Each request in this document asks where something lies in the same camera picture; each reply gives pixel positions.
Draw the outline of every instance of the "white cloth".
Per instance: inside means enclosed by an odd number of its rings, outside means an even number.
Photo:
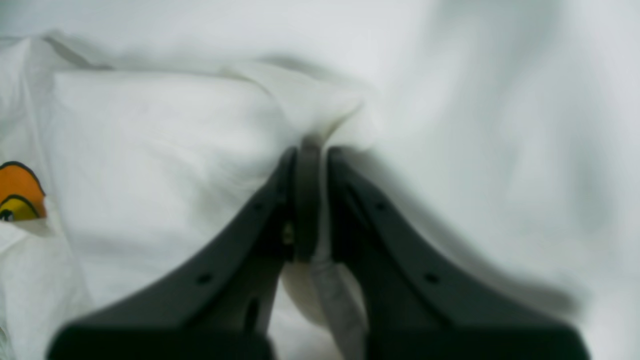
[[[575,324],[594,359],[640,357],[636,4],[30,0],[0,17],[118,70],[264,60],[374,89],[386,126],[355,160],[412,224],[441,218],[459,240],[440,250]]]

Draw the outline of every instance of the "clamp jaw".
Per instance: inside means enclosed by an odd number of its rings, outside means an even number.
[[[422,239],[340,148],[327,157],[332,256],[362,288],[368,360],[588,359],[571,327],[483,285]],[[66,325],[51,360],[270,360],[286,261],[317,243],[320,148],[289,149],[235,219],[188,262]]]

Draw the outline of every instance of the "printed graphic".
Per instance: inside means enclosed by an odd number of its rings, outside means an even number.
[[[20,221],[47,216],[40,182],[17,161],[0,165],[0,220]]]

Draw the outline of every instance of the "black plastic part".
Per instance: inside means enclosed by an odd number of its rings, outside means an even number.
[[[294,184],[296,260],[309,262],[316,250],[320,212],[320,145],[304,139],[296,162]]]
[[[367,358],[588,359],[571,327],[507,299],[446,260],[394,205],[328,154],[333,258],[362,288]]]
[[[293,257],[296,149],[197,255],[155,284],[72,322],[49,359],[251,359],[273,353],[266,338],[278,276]]]

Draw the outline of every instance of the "yellow cartoon print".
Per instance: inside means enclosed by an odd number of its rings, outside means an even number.
[[[0,165],[0,220],[20,221],[47,216],[40,182],[17,161]]]

